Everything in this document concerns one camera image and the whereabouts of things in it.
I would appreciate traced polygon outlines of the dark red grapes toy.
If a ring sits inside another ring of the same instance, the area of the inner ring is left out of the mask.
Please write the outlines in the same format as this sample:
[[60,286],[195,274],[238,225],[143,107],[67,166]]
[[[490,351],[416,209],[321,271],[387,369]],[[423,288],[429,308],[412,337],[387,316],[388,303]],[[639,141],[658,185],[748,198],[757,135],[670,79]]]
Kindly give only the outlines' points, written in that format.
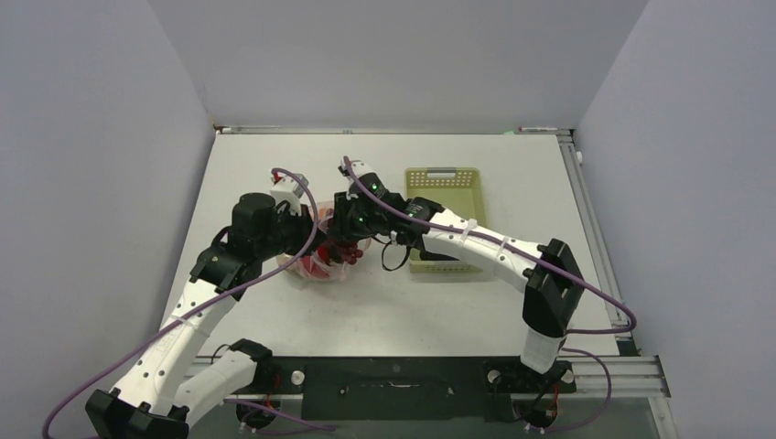
[[327,265],[354,265],[363,256],[356,241],[327,240],[318,248],[318,256]]

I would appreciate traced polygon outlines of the clear zip top bag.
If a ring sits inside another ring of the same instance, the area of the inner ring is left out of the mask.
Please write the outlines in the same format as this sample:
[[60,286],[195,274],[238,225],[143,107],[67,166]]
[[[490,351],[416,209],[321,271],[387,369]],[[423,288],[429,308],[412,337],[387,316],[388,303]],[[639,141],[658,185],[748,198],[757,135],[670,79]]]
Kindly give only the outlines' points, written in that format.
[[[322,232],[328,230],[335,213],[334,201],[323,201],[317,204],[319,222]],[[364,256],[370,248],[371,240],[361,240],[356,243],[325,243],[321,244],[312,254],[303,256],[286,268],[287,272],[297,275],[306,281],[344,281],[349,270]],[[275,257],[277,265],[282,265],[291,259],[291,255],[281,254]]]

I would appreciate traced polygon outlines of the beige plastic basket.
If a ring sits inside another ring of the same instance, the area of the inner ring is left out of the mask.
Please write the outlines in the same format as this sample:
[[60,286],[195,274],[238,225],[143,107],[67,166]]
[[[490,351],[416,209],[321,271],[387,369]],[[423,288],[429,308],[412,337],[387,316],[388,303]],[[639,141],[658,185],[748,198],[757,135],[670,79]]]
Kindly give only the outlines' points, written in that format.
[[[488,226],[480,171],[475,167],[410,167],[404,171],[405,196],[422,197],[452,209],[464,220]],[[411,250],[411,273],[480,273],[481,269],[427,252]]]

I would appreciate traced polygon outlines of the red tomato toy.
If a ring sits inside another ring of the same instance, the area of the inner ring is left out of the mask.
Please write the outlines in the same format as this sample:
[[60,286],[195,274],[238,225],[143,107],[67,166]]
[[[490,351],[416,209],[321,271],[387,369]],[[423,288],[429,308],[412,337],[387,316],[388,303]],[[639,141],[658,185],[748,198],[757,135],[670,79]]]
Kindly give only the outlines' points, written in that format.
[[316,254],[304,256],[297,262],[298,273],[305,279],[327,281],[330,278],[329,266],[323,263]]

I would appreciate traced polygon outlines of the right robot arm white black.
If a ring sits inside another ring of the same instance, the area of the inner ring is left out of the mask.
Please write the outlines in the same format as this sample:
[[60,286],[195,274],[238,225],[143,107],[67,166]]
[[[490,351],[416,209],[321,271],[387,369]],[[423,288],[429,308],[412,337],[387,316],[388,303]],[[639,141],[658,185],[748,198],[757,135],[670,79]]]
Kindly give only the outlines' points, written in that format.
[[517,379],[540,391],[554,377],[553,365],[566,342],[583,287],[570,248],[557,239],[547,244],[520,241],[481,227],[427,198],[405,199],[369,173],[362,187],[334,195],[328,235],[356,241],[383,235],[398,245],[442,255],[490,272],[523,294],[527,333]]

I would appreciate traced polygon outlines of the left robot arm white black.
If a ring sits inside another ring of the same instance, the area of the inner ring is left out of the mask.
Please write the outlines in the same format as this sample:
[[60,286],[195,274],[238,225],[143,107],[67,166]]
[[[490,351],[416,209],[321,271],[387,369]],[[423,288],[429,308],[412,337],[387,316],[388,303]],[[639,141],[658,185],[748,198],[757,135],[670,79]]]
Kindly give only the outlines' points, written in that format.
[[197,258],[156,339],[109,391],[95,391],[86,413],[100,438],[186,438],[207,412],[244,387],[269,388],[268,348],[241,339],[225,359],[186,377],[212,331],[250,284],[265,279],[264,262],[303,255],[318,235],[318,212],[298,200],[264,193],[240,197],[232,221]]

